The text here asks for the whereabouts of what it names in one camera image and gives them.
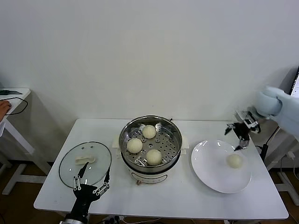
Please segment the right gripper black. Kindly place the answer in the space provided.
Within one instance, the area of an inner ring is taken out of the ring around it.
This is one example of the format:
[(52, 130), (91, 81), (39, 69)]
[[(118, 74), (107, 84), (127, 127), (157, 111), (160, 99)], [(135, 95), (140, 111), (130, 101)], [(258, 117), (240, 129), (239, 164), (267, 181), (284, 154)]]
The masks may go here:
[(230, 131), (234, 131), (239, 139), (239, 145), (235, 148), (235, 151), (246, 149), (249, 145), (249, 140), (244, 138), (249, 138), (249, 133), (260, 133), (260, 125), (256, 120), (245, 119), (241, 122), (227, 124), (225, 129), (225, 135)]

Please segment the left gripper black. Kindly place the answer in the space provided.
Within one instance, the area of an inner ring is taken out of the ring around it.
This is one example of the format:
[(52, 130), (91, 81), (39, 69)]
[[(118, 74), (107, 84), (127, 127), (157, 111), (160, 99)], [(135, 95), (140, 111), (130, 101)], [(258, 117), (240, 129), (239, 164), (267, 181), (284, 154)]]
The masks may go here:
[(76, 197), (75, 204), (71, 210), (71, 218), (86, 218), (88, 215), (91, 203), (97, 201), (100, 195), (103, 195), (109, 188), (110, 180), (110, 168), (108, 169), (103, 184), (101, 187), (95, 187), (92, 185), (81, 185), (81, 179), (86, 171), (87, 162), (78, 172), (76, 176), (73, 177), (73, 193)]

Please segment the person hand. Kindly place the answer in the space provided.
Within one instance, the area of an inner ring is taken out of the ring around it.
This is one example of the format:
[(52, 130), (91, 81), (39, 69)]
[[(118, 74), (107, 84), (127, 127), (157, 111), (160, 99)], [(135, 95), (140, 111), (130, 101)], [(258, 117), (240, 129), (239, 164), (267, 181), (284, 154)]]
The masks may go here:
[(11, 104), (7, 100), (1, 100), (0, 101), (0, 121), (3, 120), (7, 112), (10, 110)]

